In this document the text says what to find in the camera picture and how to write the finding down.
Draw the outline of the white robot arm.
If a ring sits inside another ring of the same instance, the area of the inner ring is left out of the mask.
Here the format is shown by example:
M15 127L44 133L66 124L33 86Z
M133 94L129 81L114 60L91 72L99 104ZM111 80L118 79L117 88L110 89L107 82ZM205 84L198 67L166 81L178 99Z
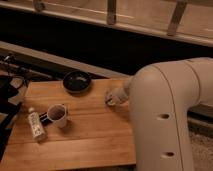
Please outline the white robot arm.
M213 100L213 59L161 62L140 69L106 96L129 103L137 171L194 171L187 111Z

